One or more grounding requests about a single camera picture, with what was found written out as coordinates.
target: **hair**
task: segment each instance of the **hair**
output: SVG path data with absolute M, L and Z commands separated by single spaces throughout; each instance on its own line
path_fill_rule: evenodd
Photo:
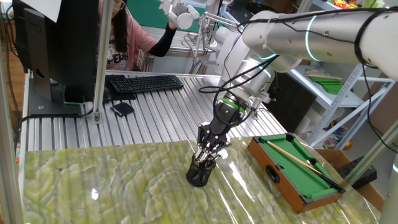
M 125 7 L 112 18 L 114 32 L 114 47 L 118 52 L 127 52 L 127 0 L 124 0 Z

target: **black sleeve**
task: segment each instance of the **black sleeve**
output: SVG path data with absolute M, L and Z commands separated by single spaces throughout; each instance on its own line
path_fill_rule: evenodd
M 171 29 L 169 27 L 169 23 L 167 23 L 166 32 L 163 34 L 163 37 L 158 41 L 158 43 L 149 50 L 149 53 L 158 57 L 165 56 L 172 45 L 175 31 L 176 30 Z

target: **green marble tabletop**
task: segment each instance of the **green marble tabletop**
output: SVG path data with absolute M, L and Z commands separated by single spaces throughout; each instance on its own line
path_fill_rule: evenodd
M 24 222 L 377 223 L 380 213 L 350 187 L 336 203 L 297 215 L 235 138 L 203 188 L 185 178 L 194 141 L 26 152 Z M 313 149 L 325 169 L 335 170 Z

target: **wooden frame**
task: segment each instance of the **wooden frame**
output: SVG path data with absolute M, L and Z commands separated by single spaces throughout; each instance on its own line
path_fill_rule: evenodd
M 254 138 L 249 144 L 248 149 L 262 169 L 264 169 L 264 172 L 267 173 L 266 170 L 267 168 L 269 169 L 270 166 L 274 168 L 274 172 L 276 172 L 279 177 L 279 182 L 274 181 L 274 184 L 297 214 L 336 202 L 343 194 L 341 192 L 316 199 L 305 198 L 297 191 L 280 167 L 272 160 L 271 157 L 269 157 L 268 153 L 263 150 Z

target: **glasses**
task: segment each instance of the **glasses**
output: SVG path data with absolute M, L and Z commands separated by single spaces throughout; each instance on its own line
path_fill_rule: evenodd
M 124 9 L 124 7 L 125 7 L 125 3 L 124 3 L 124 1 L 116 1 L 116 2 L 113 2 L 113 9 L 115 9 L 115 10 L 122 10 L 122 9 Z

